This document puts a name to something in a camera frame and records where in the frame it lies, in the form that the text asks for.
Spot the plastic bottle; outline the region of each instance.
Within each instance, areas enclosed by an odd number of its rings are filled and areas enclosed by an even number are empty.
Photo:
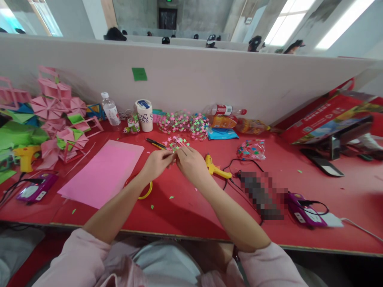
[[[101,96],[103,97],[102,105],[105,111],[105,114],[109,120],[109,123],[112,126],[119,126],[121,124],[120,117],[118,116],[116,104],[113,102],[111,98],[109,98],[109,94],[106,92],[102,92]]]
[[[211,115],[211,116],[240,116],[247,113],[247,110],[245,109],[237,109],[233,108],[233,106],[226,106],[226,105],[210,105],[207,106],[203,112],[205,115]]]

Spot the pink paper sheet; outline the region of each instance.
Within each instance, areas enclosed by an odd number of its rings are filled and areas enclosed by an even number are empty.
[[[58,193],[100,209],[124,186],[144,147],[109,140]]]

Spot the hot glue gun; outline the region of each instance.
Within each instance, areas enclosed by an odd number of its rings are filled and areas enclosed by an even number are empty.
[[[213,160],[211,159],[211,156],[209,154],[206,155],[205,162],[206,162],[206,166],[209,170],[209,173],[211,175],[213,175],[213,173],[215,173],[215,174],[222,176],[223,178],[226,178],[226,179],[231,178],[231,173],[224,172],[213,164]]]

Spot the window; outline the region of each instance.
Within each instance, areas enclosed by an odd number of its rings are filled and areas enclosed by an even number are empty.
[[[51,10],[45,0],[28,0],[38,14],[41,23],[49,30],[50,34],[54,37],[62,37],[63,34],[60,31],[59,26],[56,23],[55,18],[52,15]]]
[[[275,21],[265,43],[283,46],[298,27],[315,0],[288,0]]]
[[[374,0],[355,0],[343,16],[335,23],[331,30],[316,46],[317,49],[327,50],[336,40],[363,14]]]

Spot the glue gun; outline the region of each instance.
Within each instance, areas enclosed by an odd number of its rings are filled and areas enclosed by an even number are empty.
[[[215,174],[222,176],[223,178],[226,178],[226,179],[231,178],[231,173],[224,172],[213,164],[213,160],[211,159],[211,156],[209,154],[206,155],[205,162],[206,162],[206,166],[209,170],[209,173],[211,175],[213,175],[213,173],[215,173]]]
[[[32,161],[36,158],[34,154],[38,151],[41,151],[41,147],[39,145],[31,145],[28,147],[14,149],[14,155],[20,157],[20,171],[21,172],[32,172]]]

